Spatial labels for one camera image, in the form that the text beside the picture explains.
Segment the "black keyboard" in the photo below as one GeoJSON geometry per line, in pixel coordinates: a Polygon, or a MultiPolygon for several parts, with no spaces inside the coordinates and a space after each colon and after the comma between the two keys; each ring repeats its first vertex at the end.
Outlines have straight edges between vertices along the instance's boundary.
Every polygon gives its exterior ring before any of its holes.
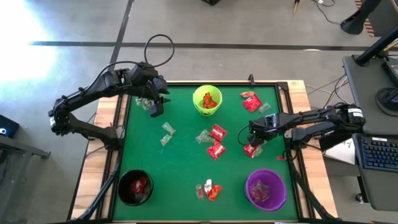
{"type": "Polygon", "coordinates": [[[353,140],[363,168],[398,172],[398,138],[354,134],[353,140]]]}

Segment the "black bowl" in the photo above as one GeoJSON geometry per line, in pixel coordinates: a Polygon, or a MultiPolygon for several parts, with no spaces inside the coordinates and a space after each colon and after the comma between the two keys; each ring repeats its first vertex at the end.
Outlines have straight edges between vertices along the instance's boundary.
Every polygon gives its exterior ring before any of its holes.
{"type": "Polygon", "coordinates": [[[120,199],[126,205],[131,205],[131,206],[142,205],[152,195],[153,190],[154,190],[154,181],[152,180],[150,175],[143,170],[130,170],[127,173],[123,174],[122,178],[119,181],[119,186],[118,186],[118,193],[120,199]],[[147,184],[144,188],[144,193],[136,194],[131,190],[132,183],[142,177],[147,179],[147,184]]]}

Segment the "gray floor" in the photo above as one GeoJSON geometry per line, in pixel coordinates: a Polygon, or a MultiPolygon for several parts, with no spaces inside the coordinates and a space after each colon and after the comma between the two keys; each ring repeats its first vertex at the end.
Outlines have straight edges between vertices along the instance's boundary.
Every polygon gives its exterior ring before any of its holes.
{"type": "MultiPolygon", "coordinates": [[[[47,111],[56,98],[88,85],[109,63],[113,47],[26,46],[28,41],[115,42],[127,0],[61,1],[31,0],[9,3],[2,19],[14,35],[1,37],[2,54],[0,113],[21,124],[17,139],[52,151],[47,161],[34,159],[20,187],[9,218],[29,223],[62,222],[73,191],[87,141],[79,135],[55,136],[47,111]]],[[[377,39],[366,32],[348,35],[329,24],[314,3],[302,1],[292,15],[293,1],[221,0],[210,7],[200,0],[135,0],[129,16],[125,42],[146,42],[165,33],[177,43],[273,44],[369,46],[377,39]]],[[[356,10],[354,1],[336,0],[325,9],[340,22],[356,10]]],[[[151,49],[151,62],[168,57],[169,49],[151,49]]],[[[321,86],[343,74],[341,58],[359,52],[303,50],[177,49],[175,57],[159,72],[168,80],[238,80],[250,73],[256,79],[301,79],[321,86]]],[[[122,48],[118,60],[143,60],[142,48],[122,48]]],[[[331,91],[332,86],[325,88],[331,91]]],[[[353,102],[348,86],[341,96],[353,102]]],[[[309,96],[321,107],[328,95],[309,96]]],[[[75,112],[87,120],[96,103],[75,112]]],[[[339,216],[345,220],[393,222],[398,213],[379,212],[360,205],[354,177],[330,176],[339,216]]]]}

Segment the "green table surface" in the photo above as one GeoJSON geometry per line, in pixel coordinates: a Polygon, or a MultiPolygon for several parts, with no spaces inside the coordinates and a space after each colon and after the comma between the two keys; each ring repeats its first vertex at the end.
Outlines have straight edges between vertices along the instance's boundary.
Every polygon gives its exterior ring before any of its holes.
{"type": "MultiPolygon", "coordinates": [[[[288,165],[276,159],[284,150],[283,137],[263,145],[263,153],[254,159],[244,153],[237,141],[239,131],[250,119],[279,112],[275,87],[218,86],[223,103],[210,117],[202,116],[192,103],[196,88],[170,86],[167,98],[172,101],[164,105],[164,114],[157,118],[151,118],[148,111],[132,100],[120,174],[145,170],[154,181],[154,191],[146,203],[135,207],[125,205],[117,196],[114,220],[297,220],[288,165]],[[249,113],[240,96],[248,90],[255,91],[271,109],[264,114],[249,113]],[[176,132],[163,147],[160,140],[167,134],[162,128],[165,122],[176,132]],[[198,144],[195,140],[214,124],[228,132],[222,140],[226,152],[217,161],[206,151],[211,143],[198,144]],[[262,168],[276,171],[285,182],[287,201],[278,211],[259,210],[244,196],[247,177],[262,168]],[[223,187],[214,202],[196,196],[195,186],[203,185],[207,179],[223,187]]],[[[248,131],[243,131],[242,141],[247,135],[248,131]]]]}

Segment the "purple bowl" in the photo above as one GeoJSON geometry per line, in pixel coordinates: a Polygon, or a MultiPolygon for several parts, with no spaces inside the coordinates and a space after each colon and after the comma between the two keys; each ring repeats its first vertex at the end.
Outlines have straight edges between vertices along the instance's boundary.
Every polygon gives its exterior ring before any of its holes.
{"type": "Polygon", "coordinates": [[[255,170],[250,174],[245,183],[246,198],[258,209],[273,212],[280,209],[286,202],[286,186],[278,174],[269,169],[255,170]],[[265,202],[255,202],[250,195],[250,186],[257,181],[268,186],[269,198],[265,202]]]}

